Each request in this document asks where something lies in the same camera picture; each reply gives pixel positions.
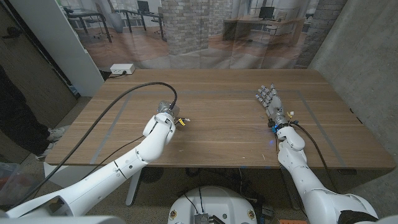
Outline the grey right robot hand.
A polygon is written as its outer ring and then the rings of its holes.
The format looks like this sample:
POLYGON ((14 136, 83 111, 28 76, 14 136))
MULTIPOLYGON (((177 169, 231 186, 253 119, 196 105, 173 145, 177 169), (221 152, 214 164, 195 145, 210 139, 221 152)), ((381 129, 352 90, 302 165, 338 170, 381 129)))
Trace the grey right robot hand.
POLYGON ((274 122, 274 125, 279 126, 288 123, 282 101, 273 83, 269 88, 262 85, 258 89, 256 99, 265 108, 269 120, 274 122))

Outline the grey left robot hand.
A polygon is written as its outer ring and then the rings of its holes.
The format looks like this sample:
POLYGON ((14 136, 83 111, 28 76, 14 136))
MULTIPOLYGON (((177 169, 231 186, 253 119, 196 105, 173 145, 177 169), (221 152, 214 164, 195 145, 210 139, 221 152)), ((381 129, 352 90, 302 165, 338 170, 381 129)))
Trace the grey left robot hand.
POLYGON ((172 106, 171 102, 162 100, 159 103, 157 112, 158 113, 168 113, 171 116, 176 117, 180 112, 180 108, 176 105, 172 106))

